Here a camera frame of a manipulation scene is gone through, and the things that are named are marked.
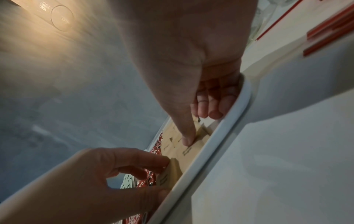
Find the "white table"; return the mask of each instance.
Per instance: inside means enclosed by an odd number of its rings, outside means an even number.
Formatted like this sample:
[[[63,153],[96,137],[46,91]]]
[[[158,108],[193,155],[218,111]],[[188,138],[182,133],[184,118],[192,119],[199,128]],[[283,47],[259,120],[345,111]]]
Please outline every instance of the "white table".
[[[341,43],[334,44],[306,59],[299,55],[299,51],[294,51],[298,45],[302,44],[303,36],[309,29],[350,2],[352,1],[343,0],[340,3],[327,1],[327,6],[324,7],[317,0],[304,0],[291,14],[246,52],[242,70],[246,70],[245,75],[250,77],[253,85],[253,95],[249,107],[163,223],[192,223],[191,197],[193,193],[220,157],[229,149],[246,124],[296,111],[354,88],[354,79],[352,78],[354,42],[351,41],[353,37],[348,37]],[[273,55],[270,58],[264,58],[272,52]],[[283,55],[292,58],[290,62],[260,79],[264,75],[264,68],[268,66],[266,70],[270,70],[269,64]],[[262,69],[250,67],[251,64],[262,61],[260,60],[262,58],[263,62],[260,65]]]

